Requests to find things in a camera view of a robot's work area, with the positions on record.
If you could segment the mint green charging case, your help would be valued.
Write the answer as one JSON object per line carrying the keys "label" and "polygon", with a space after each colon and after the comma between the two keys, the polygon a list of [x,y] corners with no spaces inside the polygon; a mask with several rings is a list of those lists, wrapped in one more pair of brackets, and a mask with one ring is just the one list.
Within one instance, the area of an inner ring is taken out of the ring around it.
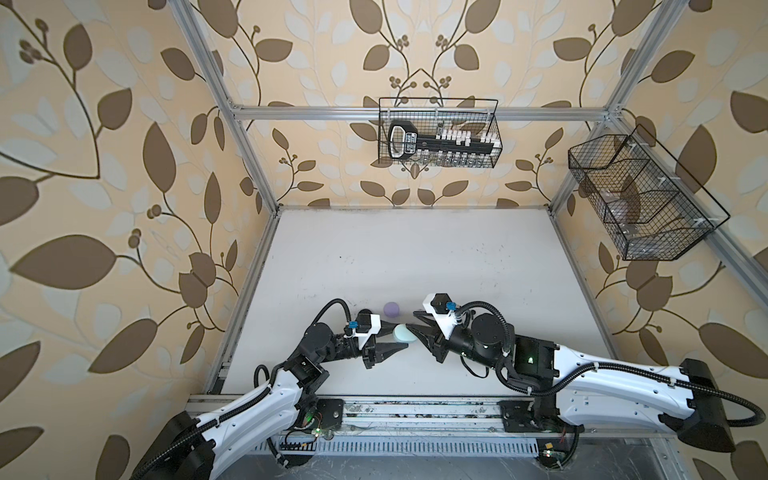
{"label": "mint green charging case", "polygon": [[396,342],[410,344],[417,341],[417,337],[407,328],[406,324],[398,324],[392,332]]}

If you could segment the purple charging case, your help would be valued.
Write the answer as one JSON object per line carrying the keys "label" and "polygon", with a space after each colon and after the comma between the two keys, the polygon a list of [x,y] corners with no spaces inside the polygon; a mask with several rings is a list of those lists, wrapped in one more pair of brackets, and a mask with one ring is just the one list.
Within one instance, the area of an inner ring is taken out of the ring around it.
{"label": "purple charging case", "polygon": [[400,316],[400,306],[396,302],[387,302],[383,307],[383,313],[388,318],[397,318]]}

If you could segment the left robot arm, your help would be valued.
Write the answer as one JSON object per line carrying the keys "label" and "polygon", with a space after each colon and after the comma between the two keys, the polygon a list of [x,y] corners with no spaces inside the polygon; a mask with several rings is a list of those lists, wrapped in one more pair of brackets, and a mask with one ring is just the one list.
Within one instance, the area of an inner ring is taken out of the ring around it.
{"label": "left robot arm", "polygon": [[268,439],[312,422],[316,392],[329,377],[325,363],[361,359],[370,369],[406,349],[377,341],[396,326],[364,309],[353,318],[348,304],[329,301],[288,358],[266,383],[223,407],[193,417],[183,411],[163,427],[134,468],[133,479],[216,479]]}

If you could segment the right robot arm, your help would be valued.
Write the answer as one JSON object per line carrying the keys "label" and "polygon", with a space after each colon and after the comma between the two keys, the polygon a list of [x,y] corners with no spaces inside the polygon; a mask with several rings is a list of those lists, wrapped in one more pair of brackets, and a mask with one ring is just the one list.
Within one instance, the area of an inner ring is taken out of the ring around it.
{"label": "right robot arm", "polygon": [[519,336],[498,308],[485,301],[457,304],[428,295],[407,330],[436,359],[455,354],[475,362],[506,389],[531,399],[524,421],[539,431],[615,424],[674,434],[682,443],[733,453],[732,431],[766,420],[757,404],[720,390],[708,365],[649,366],[602,358],[564,345]]}

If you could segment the black tool in basket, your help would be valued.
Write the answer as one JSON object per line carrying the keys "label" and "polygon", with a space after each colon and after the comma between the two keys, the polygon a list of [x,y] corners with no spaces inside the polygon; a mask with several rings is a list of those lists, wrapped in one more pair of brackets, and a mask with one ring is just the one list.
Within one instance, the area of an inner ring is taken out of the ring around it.
{"label": "black tool in basket", "polygon": [[471,131],[445,129],[438,127],[435,134],[421,133],[416,126],[406,120],[390,123],[385,135],[385,145],[390,158],[406,160],[413,156],[418,159],[442,159],[449,153],[462,158],[488,157],[500,154],[502,142],[491,133],[473,137]]}

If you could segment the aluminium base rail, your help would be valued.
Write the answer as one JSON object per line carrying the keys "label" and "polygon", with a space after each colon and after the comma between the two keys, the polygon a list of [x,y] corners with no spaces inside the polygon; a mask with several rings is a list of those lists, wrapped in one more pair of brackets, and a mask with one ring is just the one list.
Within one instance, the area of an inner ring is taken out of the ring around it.
{"label": "aluminium base rail", "polygon": [[502,397],[322,396],[317,441],[299,453],[324,456],[534,457],[562,426],[534,426],[529,400]]}

